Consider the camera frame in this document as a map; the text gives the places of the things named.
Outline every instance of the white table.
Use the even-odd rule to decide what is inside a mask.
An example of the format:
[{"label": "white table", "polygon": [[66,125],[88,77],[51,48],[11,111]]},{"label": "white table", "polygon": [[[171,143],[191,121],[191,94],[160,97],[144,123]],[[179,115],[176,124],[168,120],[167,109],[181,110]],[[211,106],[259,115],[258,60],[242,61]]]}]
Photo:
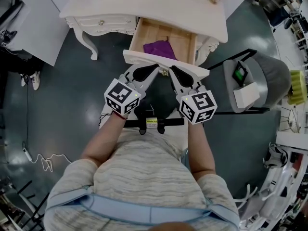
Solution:
[{"label": "white table", "polygon": [[[60,17],[92,51],[93,60],[98,58],[98,51],[85,32],[93,36],[126,33],[134,35],[130,48],[123,51],[126,63],[158,63],[161,72],[177,65],[200,78],[209,71],[195,65],[206,60],[209,44],[228,41],[223,6],[209,0],[70,0]],[[178,61],[144,53],[144,43],[167,38]]]}]

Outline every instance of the white cable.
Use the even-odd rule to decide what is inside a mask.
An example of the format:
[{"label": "white cable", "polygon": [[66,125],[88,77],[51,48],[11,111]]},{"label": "white cable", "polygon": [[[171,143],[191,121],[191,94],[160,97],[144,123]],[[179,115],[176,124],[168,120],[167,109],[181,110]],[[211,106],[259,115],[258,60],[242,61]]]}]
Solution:
[{"label": "white cable", "polygon": [[[67,159],[66,155],[64,155],[64,154],[61,154],[61,155],[52,154],[51,157],[49,157],[49,158],[47,158],[47,159],[45,159],[45,158],[42,156],[42,154],[38,154],[38,157],[37,157],[37,159],[35,160],[35,162],[33,162],[33,161],[30,161],[30,162],[33,163],[33,164],[35,164],[35,163],[38,161],[39,156],[42,157],[42,158],[41,158],[41,162],[42,162],[43,169],[44,169],[45,172],[46,172],[48,169],[50,170],[51,173],[53,172],[53,169],[52,169],[52,161],[50,160],[53,156],[64,156],[65,159],[67,160],[67,162],[69,162],[70,164],[72,163],[70,160]],[[47,165],[48,165],[46,169],[45,169],[45,166],[44,166],[44,163],[43,163],[43,162],[47,163]]]}]

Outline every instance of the gray floor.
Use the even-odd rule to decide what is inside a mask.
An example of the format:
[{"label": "gray floor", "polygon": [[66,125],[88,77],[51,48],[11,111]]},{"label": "gray floor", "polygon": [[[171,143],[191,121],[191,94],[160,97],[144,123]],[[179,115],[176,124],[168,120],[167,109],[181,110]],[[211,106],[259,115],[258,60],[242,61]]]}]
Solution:
[{"label": "gray floor", "polygon": [[[247,48],[277,56],[275,42],[265,14],[260,7],[245,1],[227,20],[229,41],[210,54],[202,67],[209,67]],[[99,59],[92,61],[90,51],[82,46],[71,30],[62,46],[55,67],[44,66],[38,91],[29,87],[29,152],[35,159],[53,153],[66,154],[77,160],[98,130],[98,119],[104,105],[103,93],[113,78],[128,68],[122,55],[131,36],[109,33],[91,37],[99,50]],[[215,70],[204,80],[208,89],[223,90],[222,76]],[[35,193],[38,204],[61,177],[67,162],[53,160],[54,172],[44,172],[40,162],[30,163],[22,151],[26,139],[26,87],[20,77],[9,74],[5,94],[4,118],[8,165],[1,165],[1,174],[9,175],[17,188],[28,180],[26,190]],[[157,113],[166,116],[176,106],[168,78],[159,77],[149,90]],[[245,184],[260,184],[267,171],[262,158],[270,141],[275,140],[280,113],[263,115],[216,115],[205,123],[205,131],[213,150],[217,173],[227,182],[234,196],[243,194]]]}]

